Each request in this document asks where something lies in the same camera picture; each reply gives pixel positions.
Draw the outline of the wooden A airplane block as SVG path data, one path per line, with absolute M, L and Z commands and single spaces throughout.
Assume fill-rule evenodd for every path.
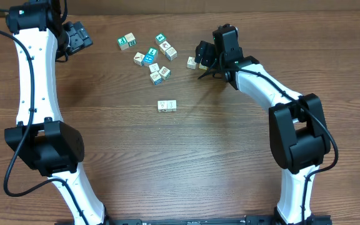
M 159 112 L 167 112 L 168 111 L 168 102 L 167 101 L 158 101 L 157 109 Z

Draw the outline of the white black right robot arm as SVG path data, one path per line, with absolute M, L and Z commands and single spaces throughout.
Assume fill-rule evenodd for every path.
M 201 41 L 195 62 L 207 67 L 205 76 L 216 77 L 253 98 L 268 114 L 271 154 L 282 169 L 281 194 L 273 216 L 248 216 L 246 224 L 332 224 L 330 216 L 310 209 L 314 177 L 336 143 L 326 126 L 321 100 L 302 95 L 270 76 L 238 43 L 238 29 L 230 24 L 212 33 L 213 42 Z

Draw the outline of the wooden E letter block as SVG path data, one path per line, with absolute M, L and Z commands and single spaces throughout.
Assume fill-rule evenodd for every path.
M 195 70 L 197 68 L 197 63 L 195 62 L 195 58 L 189 56 L 187 59 L 187 68 Z

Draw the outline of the red-edged wooden letter block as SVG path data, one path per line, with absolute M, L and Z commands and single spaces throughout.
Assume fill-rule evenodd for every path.
M 167 101 L 167 111 L 168 112 L 177 111 L 177 102 L 176 102 L 176 100 L 168 100 Z

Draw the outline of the yellow-edged wooden block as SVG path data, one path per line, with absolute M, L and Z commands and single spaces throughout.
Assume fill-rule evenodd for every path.
M 209 67 L 203 66 L 202 64 L 199 64 L 199 69 L 207 71 L 209 69 Z

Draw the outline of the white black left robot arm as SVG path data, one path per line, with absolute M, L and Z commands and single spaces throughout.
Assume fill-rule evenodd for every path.
M 20 103 L 16 126 L 4 131 L 7 145 L 30 169 L 53 183 L 73 224 L 109 224 L 104 204 L 86 176 L 80 132 L 64 123 L 56 91 L 56 61 L 92 45 L 80 22 L 66 21 L 59 1 L 28 1 L 6 16 L 19 59 Z

